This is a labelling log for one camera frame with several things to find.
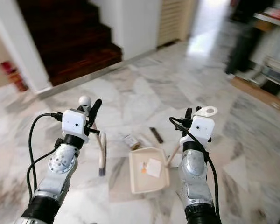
white ball knob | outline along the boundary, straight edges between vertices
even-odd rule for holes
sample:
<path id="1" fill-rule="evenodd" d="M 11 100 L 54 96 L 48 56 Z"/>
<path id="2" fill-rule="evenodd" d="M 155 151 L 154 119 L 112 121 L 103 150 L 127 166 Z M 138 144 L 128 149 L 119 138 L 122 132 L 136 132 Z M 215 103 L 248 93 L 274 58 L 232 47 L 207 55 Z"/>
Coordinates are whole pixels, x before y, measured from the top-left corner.
<path id="1" fill-rule="evenodd" d="M 90 106 L 91 105 L 91 99 L 88 96 L 81 96 L 79 99 L 79 105 L 86 105 Z"/>

marble floor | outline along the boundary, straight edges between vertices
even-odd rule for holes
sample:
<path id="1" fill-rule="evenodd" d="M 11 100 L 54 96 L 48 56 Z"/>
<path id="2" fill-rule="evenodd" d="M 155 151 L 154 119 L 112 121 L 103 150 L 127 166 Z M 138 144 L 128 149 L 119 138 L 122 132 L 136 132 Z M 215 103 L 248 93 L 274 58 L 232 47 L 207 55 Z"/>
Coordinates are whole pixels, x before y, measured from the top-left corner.
<path id="1" fill-rule="evenodd" d="M 213 141 L 208 151 L 218 174 L 223 224 L 275 224 L 280 218 L 280 112 L 230 85 L 225 61 L 240 26 L 228 21 L 199 32 L 124 68 L 39 100 L 31 92 L 0 88 L 0 223 L 11 224 L 28 203 L 26 170 L 28 132 L 41 113 L 76 108 L 81 95 L 101 98 L 97 125 L 108 141 L 107 171 L 98 176 L 98 145 L 91 138 L 81 150 L 79 166 L 55 224 L 182 224 L 186 223 L 177 194 L 178 175 L 170 170 L 170 187 L 132 194 L 128 154 L 122 136 L 146 136 L 170 154 L 181 133 L 168 118 L 186 108 L 213 105 Z M 164 139 L 159 144 L 148 127 Z M 61 136 L 51 118 L 37 123 L 35 158 L 50 151 Z M 36 166 L 38 180 L 46 161 Z M 212 173 L 208 175 L 212 194 Z"/>

wooden staircase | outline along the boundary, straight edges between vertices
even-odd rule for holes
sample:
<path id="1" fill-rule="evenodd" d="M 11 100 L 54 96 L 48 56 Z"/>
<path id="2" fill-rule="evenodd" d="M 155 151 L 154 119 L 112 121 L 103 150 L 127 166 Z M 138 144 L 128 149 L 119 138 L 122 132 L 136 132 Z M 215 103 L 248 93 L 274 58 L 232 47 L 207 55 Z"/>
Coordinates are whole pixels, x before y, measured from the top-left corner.
<path id="1" fill-rule="evenodd" d="M 121 61 L 111 29 L 87 0 L 17 0 L 55 86 Z"/>

black cable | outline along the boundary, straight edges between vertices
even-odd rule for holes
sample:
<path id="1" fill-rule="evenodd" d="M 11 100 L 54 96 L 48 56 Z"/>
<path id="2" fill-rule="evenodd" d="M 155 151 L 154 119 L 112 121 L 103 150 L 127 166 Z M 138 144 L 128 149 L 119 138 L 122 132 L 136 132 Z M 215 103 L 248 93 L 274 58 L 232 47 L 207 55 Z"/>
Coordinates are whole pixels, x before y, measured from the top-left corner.
<path id="1" fill-rule="evenodd" d="M 55 152 L 58 149 L 58 146 L 55 146 L 54 149 L 47 154 L 43 155 L 42 157 L 39 157 L 37 160 L 35 160 L 28 168 L 27 174 L 26 174 L 26 179 L 27 179 L 27 185 L 28 185 L 28 190 L 29 190 L 29 202 L 31 202 L 32 199 L 32 189 L 31 189 L 31 184 L 30 184 L 30 170 L 35 167 L 35 164 L 39 162 L 40 160 L 44 159 L 48 155 L 51 155 L 53 152 Z"/>
<path id="2" fill-rule="evenodd" d="M 180 122 L 180 119 L 177 118 L 173 118 L 170 117 L 169 121 L 176 127 L 178 127 L 181 131 L 185 132 L 188 136 L 190 136 L 201 148 L 201 151 L 203 152 L 204 155 L 207 156 L 207 161 L 210 163 L 210 167 L 211 170 L 213 172 L 214 175 L 214 182 L 215 182 L 215 207 L 216 207 L 216 213 L 217 213 L 217 218 L 218 218 L 218 222 L 219 224 L 221 224 L 221 218 L 220 218 L 220 211 L 219 211 L 219 192 L 218 192 L 218 178 L 217 178 L 217 173 L 216 173 L 216 169 L 214 167 L 214 164 L 212 162 L 212 160 L 210 159 L 209 154 L 207 153 L 207 151 L 204 149 L 203 145 L 197 140 L 197 138 L 195 138 L 186 128 L 184 128 L 183 126 L 177 124 L 175 121 Z"/>
<path id="3" fill-rule="evenodd" d="M 45 116 L 51 116 L 51 113 L 43 113 L 35 118 L 35 120 L 33 121 L 32 125 L 31 125 L 29 137 L 28 137 L 28 148 L 29 148 L 30 161 L 31 161 L 31 165 L 32 165 L 34 191 L 37 188 L 37 180 L 36 180 L 35 166 L 33 165 L 34 159 L 33 159 L 32 147 L 31 147 L 32 132 L 33 132 L 34 126 L 37 123 L 38 119 L 41 117 L 45 117 Z"/>

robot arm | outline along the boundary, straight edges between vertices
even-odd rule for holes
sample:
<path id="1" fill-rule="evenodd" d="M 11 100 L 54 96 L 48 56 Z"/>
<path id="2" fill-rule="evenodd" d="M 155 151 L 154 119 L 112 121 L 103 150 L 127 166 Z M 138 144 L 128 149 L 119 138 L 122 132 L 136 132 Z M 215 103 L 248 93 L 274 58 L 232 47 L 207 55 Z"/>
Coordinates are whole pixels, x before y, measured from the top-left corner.
<path id="1" fill-rule="evenodd" d="M 77 158 L 91 129 L 102 101 L 91 107 L 91 100 L 81 97 L 77 110 L 66 110 L 62 114 L 64 139 L 49 159 L 48 171 L 34 192 L 27 209 L 15 224 L 52 224 L 70 187 L 70 178 L 77 168 Z"/>
<path id="2" fill-rule="evenodd" d="M 214 121 L 209 118 L 215 114 L 215 107 L 206 107 L 198 110 L 193 119 L 191 111 L 187 111 L 184 122 L 186 129 L 206 148 L 214 128 Z M 180 197 L 185 209 L 186 219 L 189 224 L 219 224 L 220 220 L 216 215 L 210 189 L 206 182 L 207 165 L 206 154 L 199 145 L 185 132 L 180 139 L 182 148 L 182 162 L 179 165 L 179 176 L 181 179 Z"/>

